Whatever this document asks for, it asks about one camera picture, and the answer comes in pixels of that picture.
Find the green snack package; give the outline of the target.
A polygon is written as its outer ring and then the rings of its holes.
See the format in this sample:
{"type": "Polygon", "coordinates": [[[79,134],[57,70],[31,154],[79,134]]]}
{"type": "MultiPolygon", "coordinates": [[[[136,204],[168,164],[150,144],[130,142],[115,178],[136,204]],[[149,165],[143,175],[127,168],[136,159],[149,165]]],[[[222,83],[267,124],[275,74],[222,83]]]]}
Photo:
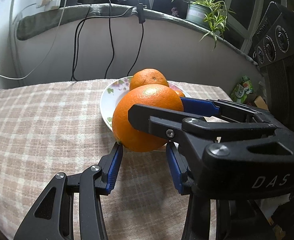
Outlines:
{"type": "Polygon", "coordinates": [[[245,75],[235,85],[230,98],[236,103],[247,103],[254,95],[254,87],[251,79],[245,75]]]}

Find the green grey sofa-top cloth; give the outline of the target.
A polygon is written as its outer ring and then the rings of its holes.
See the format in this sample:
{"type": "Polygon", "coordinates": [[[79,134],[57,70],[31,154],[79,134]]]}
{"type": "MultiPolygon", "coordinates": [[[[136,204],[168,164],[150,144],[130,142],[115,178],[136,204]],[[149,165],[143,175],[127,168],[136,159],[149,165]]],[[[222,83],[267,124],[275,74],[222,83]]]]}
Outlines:
{"type": "MultiPolygon", "coordinates": [[[[125,18],[131,16],[136,16],[138,18],[136,6],[131,7],[128,5],[111,4],[111,16],[109,15],[109,12],[110,5],[108,3],[70,6],[65,8],[64,13],[63,8],[38,12],[34,15],[25,16],[22,17],[20,20],[16,20],[17,25],[15,28],[15,38],[17,41],[27,41],[47,31],[50,31],[51,29],[57,30],[57,27],[59,28],[59,31],[61,31],[61,26],[63,26],[64,24],[69,24],[75,21],[78,21],[79,23],[85,18],[87,21],[92,18],[125,18]]],[[[203,27],[195,25],[186,20],[164,14],[162,12],[144,9],[143,13],[146,20],[164,21],[176,24],[203,35],[209,33],[209,31],[207,29],[204,29],[203,27]]],[[[257,67],[257,63],[251,57],[231,45],[229,42],[223,40],[220,37],[218,37],[217,45],[218,41],[236,52],[236,54],[243,56],[245,60],[257,67]]]]}

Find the white power adapter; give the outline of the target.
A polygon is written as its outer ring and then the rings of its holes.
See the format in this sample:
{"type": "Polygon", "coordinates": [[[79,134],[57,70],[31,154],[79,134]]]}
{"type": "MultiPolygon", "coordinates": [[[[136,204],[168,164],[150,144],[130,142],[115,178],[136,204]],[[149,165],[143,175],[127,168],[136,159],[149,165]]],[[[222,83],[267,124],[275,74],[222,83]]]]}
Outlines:
{"type": "Polygon", "coordinates": [[[37,0],[36,8],[44,7],[45,11],[56,10],[60,7],[61,0],[37,0]]]}

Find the potted spider plant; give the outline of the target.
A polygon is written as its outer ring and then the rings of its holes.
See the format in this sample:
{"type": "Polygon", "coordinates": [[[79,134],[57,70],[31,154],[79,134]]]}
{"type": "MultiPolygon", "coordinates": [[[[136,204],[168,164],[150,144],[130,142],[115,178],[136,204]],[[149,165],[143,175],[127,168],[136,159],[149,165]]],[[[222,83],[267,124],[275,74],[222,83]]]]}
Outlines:
{"type": "Polygon", "coordinates": [[[214,39],[214,48],[216,48],[218,37],[223,38],[223,34],[227,27],[229,14],[236,12],[227,7],[224,0],[193,0],[189,1],[188,9],[199,7],[203,11],[202,22],[206,24],[208,32],[200,39],[202,41],[206,36],[212,36],[214,39]]]}

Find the white floral plate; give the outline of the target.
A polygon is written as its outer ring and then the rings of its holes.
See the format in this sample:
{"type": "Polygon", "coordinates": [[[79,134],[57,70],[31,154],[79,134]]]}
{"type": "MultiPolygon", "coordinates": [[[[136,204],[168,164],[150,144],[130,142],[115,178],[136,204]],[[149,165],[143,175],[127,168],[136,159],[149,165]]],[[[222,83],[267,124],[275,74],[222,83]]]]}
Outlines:
{"type": "Polygon", "coordinates": [[[104,123],[112,131],[112,116],[118,102],[129,92],[132,76],[122,77],[107,85],[100,97],[100,114],[104,123]]]}

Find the plaid beige tablecloth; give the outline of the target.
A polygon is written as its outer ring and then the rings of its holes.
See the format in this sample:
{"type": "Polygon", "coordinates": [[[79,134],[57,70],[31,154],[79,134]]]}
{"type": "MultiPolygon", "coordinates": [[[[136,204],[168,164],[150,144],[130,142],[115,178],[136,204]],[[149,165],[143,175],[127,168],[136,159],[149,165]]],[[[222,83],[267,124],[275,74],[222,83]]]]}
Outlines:
{"type": "MultiPolygon", "coordinates": [[[[110,153],[114,136],[99,109],[110,83],[0,90],[0,230],[8,239],[54,175],[80,173],[110,153]]],[[[101,205],[109,239],[180,239],[188,197],[174,188],[163,151],[125,151],[101,205]]]]}

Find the small tangerine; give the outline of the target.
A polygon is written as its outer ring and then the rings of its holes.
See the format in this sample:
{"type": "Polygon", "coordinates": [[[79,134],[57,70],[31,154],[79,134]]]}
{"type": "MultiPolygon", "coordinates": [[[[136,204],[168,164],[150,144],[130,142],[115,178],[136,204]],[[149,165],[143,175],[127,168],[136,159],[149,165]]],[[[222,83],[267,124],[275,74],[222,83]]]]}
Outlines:
{"type": "Polygon", "coordinates": [[[184,93],[180,90],[175,90],[175,93],[179,96],[179,97],[185,97],[184,93]]]}

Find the large smooth orange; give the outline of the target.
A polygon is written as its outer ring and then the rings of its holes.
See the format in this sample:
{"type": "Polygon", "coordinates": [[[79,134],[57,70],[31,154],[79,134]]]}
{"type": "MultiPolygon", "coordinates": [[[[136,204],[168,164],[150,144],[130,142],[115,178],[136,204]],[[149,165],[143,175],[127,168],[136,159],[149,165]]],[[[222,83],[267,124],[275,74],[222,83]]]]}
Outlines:
{"type": "Polygon", "coordinates": [[[139,131],[130,124],[129,118],[138,121],[140,125],[149,124],[148,117],[144,116],[142,111],[129,114],[129,109],[135,104],[183,111],[180,97],[174,90],[164,85],[143,85],[128,92],[114,110],[112,130],[117,142],[132,152],[141,153],[159,149],[167,143],[167,139],[139,131]]]}

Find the large orange on plate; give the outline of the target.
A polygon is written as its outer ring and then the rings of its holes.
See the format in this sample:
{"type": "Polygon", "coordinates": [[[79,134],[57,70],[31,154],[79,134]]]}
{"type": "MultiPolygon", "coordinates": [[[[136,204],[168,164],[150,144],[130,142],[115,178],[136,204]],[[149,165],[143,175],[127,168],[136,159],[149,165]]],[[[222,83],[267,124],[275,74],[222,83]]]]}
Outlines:
{"type": "Polygon", "coordinates": [[[169,86],[165,76],[158,70],[146,68],[136,72],[130,81],[130,90],[144,85],[164,85],[169,86]]]}

